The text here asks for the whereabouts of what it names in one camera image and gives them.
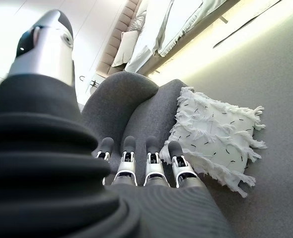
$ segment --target robotic finger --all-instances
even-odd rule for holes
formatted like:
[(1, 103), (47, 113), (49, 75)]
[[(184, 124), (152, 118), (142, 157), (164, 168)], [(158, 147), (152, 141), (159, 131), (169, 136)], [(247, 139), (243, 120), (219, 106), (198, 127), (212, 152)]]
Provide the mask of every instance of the robotic finger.
[(125, 183), (138, 186), (135, 160), (136, 139), (133, 136), (125, 139), (123, 150), (120, 166), (112, 184)]
[(146, 179), (144, 186), (163, 185), (169, 186), (164, 174), (162, 161), (159, 157), (159, 147), (154, 136), (149, 136), (146, 140)]
[[(104, 138), (99, 146), (99, 151), (96, 155), (96, 159), (103, 159), (105, 161), (109, 161), (113, 150), (113, 144), (114, 142), (112, 138)], [(105, 178), (103, 178), (102, 184), (105, 185)]]
[(205, 187), (192, 166), (184, 158), (182, 147), (177, 141), (171, 141), (168, 144), (168, 151), (172, 160), (172, 169), (177, 188), (190, 186)]

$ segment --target floor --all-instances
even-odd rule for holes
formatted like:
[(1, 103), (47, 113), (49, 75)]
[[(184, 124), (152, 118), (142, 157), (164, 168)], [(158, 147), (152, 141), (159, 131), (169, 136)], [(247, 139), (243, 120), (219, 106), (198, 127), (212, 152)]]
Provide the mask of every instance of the floor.
[(0, 0), (0, 83), (15, 58), (16, 45), (29, 27), (48, 10), (58, 8), (69, 18), (74, 33), (76, 93), (83, 96), (120, 15), (124, 0)]
[(240, 185), (247, 198), (209, 176), (204, 183), (238, 237), (293, 237), (293, 1), (281, 1), (215, 50), (222, 54), (193, 62), (181, 79), (216, 100), (264, 106), (266, 128), (254, 138), (268, 149), (256, 151), (262, 159), (245, 170), (256, 178), (255, 187)]

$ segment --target gray carpet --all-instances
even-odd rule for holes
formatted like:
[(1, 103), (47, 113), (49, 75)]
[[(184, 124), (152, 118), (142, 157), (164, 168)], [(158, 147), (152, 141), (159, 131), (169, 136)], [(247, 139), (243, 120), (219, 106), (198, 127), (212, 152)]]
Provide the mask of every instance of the gray carpet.
[(256, 178), (253, 188), (241, 185), (248, 197), (204, 182), (240, 237), (293, 238), (293, 14), (184, 81), (216, 100), (265, 107), (266, 128), (254, 137), (268, 149), (245, 171)]

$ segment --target bed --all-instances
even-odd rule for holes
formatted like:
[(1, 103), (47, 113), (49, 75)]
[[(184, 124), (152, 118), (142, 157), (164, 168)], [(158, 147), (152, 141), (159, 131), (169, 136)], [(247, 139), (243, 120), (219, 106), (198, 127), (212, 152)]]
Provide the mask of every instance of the bed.
[(114, 30), (117, 36), (112, 34), (96, 73), (107, 77), (125, 70), (148, 75), (239, 1), (190, 0), (182, 14), (180, 9), (185, 5), (182, 0), (149, 0), (144, 28), (137, 39), (131, 60), (126, 65), (112, 67), (121, 42), (121, 31), (127, 30), (126, 26), (128, 27), (136, 16), (142, 2), (142, 0), (129, 0), (130, 12), (127, 6), (123, 11), (126, 12), (126, 21), (121, 14), (119, 24)]

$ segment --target upholstered headboard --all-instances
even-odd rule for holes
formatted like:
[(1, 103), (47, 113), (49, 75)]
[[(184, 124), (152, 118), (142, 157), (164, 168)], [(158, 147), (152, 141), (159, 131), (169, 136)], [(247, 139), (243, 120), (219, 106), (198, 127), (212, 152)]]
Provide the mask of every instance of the upholstered headboard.
[(142, 0), (128, 0), (122, 13), (119, 16), (115, 29), (113, 30), (111, 37), (107, 43), (107, 46), (102, 53), (100, 62), (96, 69), (96, 74), (106, 78), (111, 74), (123, 71), (125, 65), (118, 67), (111, 67), (113, 60), (118, 52), (121, 33), (127, 31), (127, 28), (131, 20), (136, 16), (139, 6)]

